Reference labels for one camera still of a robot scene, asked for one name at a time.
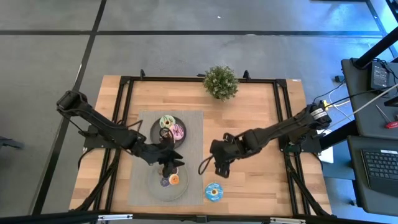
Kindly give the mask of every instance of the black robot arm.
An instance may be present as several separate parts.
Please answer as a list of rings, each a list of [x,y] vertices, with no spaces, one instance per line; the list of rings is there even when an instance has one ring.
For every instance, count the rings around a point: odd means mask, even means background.
[[[174,140],[172,138],[162,138],[159,144],[144,143],[146,140],[145,136],[105,118],[87,103],[87,97],[80,92],[67,91],[58,100],[57,111],[64,116],[82,117],[96,127],[98,133],[105,140],[112,142],[134,156],[142,158],[149,165],[155,162],[164,164],[164,177],[169,176],[174,167],[184,165],[183,162],[177,160],[182,159],[182,156],[174,151]]]
[[[216,174],[228,178],[229,165],[235,159],[244,159],[259,153],[270,140],[288,135],[291,144],[298,144],[309,131],[325,129],[330,123],[331,119],[323,104],[313,103],[295,116],[268,128],[250,129],[237,136],[225,133],[223,141],[213,140],[210,147],[210,153],[215,158]]]

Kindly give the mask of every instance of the wooden table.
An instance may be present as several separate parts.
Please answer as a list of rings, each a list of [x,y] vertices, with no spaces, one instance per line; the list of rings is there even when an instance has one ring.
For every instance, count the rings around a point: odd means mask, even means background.
[[[99,91],[95,109],[111,119],[118,92],[120,77],[105,76]],[[293,114],[305,107],[305,97],[300,80],[287,80]],[[203,158],[210,155],[211,141],[221,139],[225,132],[239,134],[250,128],[268,127],[277,122],[272,85],[265,83],[240,83],[235,98],[221,102],[205,92],[198,82],[134,82],[127,124],[137,120],[140,110],[202,110]],[[282,105],[284,118],[286,110]],[[81,162],[73,191],[70,208],[76,208],[97,184],[103,161],[104,149],[89,153]],[[324,210],[331,213],[329,199],[319,161],[303,153],[302,167],[305,183]],[[204,205],[184,207],[137,207],[127,204],[132,158],[122,152],[112,201],[112,212],[173,213],[207,215],[262,215],[291,216],[289,186],[284,158],[277,140],[271,141],[258,155],[235,161],[228,179],[215,174],[211,165],[205,172],[204,187],[219,182],[224,197],[213,203],[203,196]],[[104,190],[100,208],[104,208],[107,190]],[[303,213],[300,191],[296,186],[298,209]]]

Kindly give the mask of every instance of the potted plant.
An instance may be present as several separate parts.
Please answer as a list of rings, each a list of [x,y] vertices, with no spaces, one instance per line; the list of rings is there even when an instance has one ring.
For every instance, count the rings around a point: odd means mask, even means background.
[[[228,66],[215,66],[206,71],[203,86],[214,98],[225,101],[235,97],[235,93],[238,91],[238,82],[234,71]]]

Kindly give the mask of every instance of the black keyboard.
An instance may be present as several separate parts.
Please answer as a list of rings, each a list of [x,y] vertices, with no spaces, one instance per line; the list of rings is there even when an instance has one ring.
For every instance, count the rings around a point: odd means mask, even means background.
[[[398,151],[361,150],[369,187],[398,197]]]

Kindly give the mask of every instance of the gray mat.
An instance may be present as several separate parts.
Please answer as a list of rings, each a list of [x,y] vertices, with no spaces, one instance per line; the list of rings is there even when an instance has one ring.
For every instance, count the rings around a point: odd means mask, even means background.
[[[132,157],[128,204],[133,206],[203,205],[203,177],[198,174],[199,164],[203,160],[203,112],[140,111],[139,119],[144,121],[140,133],[149,137],[152,124],[165,114],[180,118],[187,128],[187,136],[176,151],[183,156],[182,161],[188,171],[188,188],[181,197],[173,201],[165,202],[154,198],[147,188],[147,176],[153,167],[148,166],[140,158]]]

